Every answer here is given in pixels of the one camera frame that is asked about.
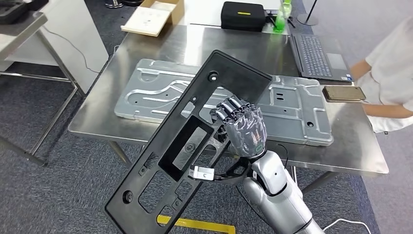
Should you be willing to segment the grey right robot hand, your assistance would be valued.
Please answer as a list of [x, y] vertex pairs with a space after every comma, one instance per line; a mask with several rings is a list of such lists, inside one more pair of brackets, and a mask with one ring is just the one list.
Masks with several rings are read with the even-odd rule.
[[232, 95], [209, 112], [213, 123], [221, 122], [217, 139], [229, 140], [231, 150], [240, 157], [256, 158], [265, 152], [267, 130], [263, 115], [255, 104]]

